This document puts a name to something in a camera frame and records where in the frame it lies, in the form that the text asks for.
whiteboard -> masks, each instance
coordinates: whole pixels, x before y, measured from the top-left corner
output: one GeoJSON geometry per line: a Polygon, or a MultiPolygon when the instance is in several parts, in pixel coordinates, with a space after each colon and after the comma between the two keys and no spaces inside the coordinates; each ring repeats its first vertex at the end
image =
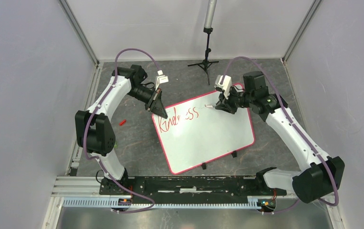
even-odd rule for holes
{"type": "Polygon", "coordinates": [[[168,119],[152,120],[172,174],[180,174],[255,142],[248,109],[235,114],[214,108],[220,92],[213,91],[166,108],[168,119]]]}

metal pole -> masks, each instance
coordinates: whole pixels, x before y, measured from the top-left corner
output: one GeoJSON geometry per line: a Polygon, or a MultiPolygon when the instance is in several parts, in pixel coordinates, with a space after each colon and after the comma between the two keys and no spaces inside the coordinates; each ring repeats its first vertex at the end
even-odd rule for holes
{"type": "Polygon", "coordinates": [[[211,29],[211,23],[213,22],[214,11],[216,10],[217,0],[208,0],[206,20],[204,21],[204,28],[211,29]]]}
{"type": "Polygon", "coordinates": [[[99,64],[99,60],[97,59],[90,43],[88,42],[85,34],[83,33],[81,26],[79,25],[78,21],[75,18],[75,15],[73,14],[67,0],[58,0],[60,3],[62,9],[64,10],[65,14],[68,17],[69,22],[71,23],[73,29],[76,32],[76,35],[78,35],[79,39],[82,42],[82,45],[85,47],[86,51],[88,52],[89,57],[91,58],[92,62],[97,67],[99,64]]]}
{"type": "Polygon", "coordinates": [[[208,60],[208,54],[210,53],[211,49],[208,48],[208,45],[210,44],[210,33],[207,34],[207,46],[206,46],[206,53],[204,55],[204,59],[208,60]]]}

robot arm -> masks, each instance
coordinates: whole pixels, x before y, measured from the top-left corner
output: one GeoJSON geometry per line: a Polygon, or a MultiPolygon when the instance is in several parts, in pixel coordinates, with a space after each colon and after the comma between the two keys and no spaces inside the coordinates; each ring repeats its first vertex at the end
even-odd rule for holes
{"type": "Polygon", "coordinates": [[[277,96],[269,94],[262,72],[250,72],[243,76],[245,90],[232,86],[231,78],[221,76],[216,80],[215,88],[220,91],[219,101],[215,109],[234,114],[239,107],[251,108],[280,136],[293,153],[301,171],[283,171],[275,167],[267,168],[256,174],[262,186],[294,191],[299,199],[310,203],[333,191],[329,176],[319,158],[310,149],[303,137],[294,128],[300,129],[307,139],[317,148],[319,155],[325,160],[339,188],[344,163],[339,157],[331,158],[325,151],[311,140],[308,134],[295,120],[290,108],[283,99],[285,111],[292,118],[289,122],[281,108],[277,96]]]}
{"type": "Polygon", "coordinates": [[[77,143],[80,147],[83,147],[83,135],[87,121],[92,115],[91,112],[98,107],[96,114],[92,118],[91,125],[88,127],[86,151],[94,156],[96,160],[100,161],[109,174],[115,179],[120,180],[127,176],[123,176],[126,170],[120,164],[114,151],[116,139],[110,120],[122,98],[128,94],[145,103],[147,111],[163,118],[167,118],[167,114],[161,101],[162,90],[157,87],[147,88],[141,84],[147,78],[147,74],[141,66],[131,65],[129,69],[120,67],[117,69],[119,76],[116,84],[113,84],[113,76],[97,101],[86,111],[78,111],[76,113],[75,126],[77,143]]]}

tripod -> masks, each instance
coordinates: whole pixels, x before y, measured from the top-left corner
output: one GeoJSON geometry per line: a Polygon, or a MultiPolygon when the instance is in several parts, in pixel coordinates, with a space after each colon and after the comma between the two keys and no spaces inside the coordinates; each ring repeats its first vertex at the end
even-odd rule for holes
{"type": "Polygon", "coordinates": [[[204,31],[207,33],[207,46],[206,52],[204,55],[204,60],[200,63],[189,64],[188,67],[191,66],[199,66],[204,72],[207,74],[207,82],[210,85],[210,77],[208,76],[208,68],[214,64],[218,63],[218,61],[208,61],[208,54],[211,52],[211,49],[208,47],[210,42],[210,34],[213,32],[213,28],[211,27],[211,23],[213,22],[214,11],[216,9],[217,0],[209,0],[206,14],[206,21],[204,22],[204,31]]]}

marker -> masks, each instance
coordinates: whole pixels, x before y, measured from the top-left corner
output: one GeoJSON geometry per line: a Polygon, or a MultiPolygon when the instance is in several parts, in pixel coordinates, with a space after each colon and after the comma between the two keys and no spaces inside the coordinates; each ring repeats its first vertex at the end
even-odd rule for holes
{"type": "Polygon", "coordinates": [[[126,122],[127,120],[123,120],[119,123],[119,125],[124,125],[124,123],[126,122]]]}

